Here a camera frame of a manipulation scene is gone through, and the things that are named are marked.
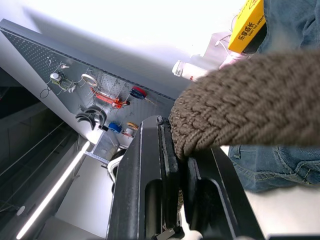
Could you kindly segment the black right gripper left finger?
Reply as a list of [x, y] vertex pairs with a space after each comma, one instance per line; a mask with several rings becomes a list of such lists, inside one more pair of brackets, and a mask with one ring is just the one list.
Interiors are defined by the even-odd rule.
[[106, 238], [182, 239], [180, 180], [168, 119], [145, 119], [117, 169]]

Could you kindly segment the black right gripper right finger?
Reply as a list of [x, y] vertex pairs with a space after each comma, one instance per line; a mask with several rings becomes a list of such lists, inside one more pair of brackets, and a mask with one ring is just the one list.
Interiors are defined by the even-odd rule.
[[182, 165], [184, 212], [205, 240], [264, 239], [228, 156], [219, 147], [194, 153]]

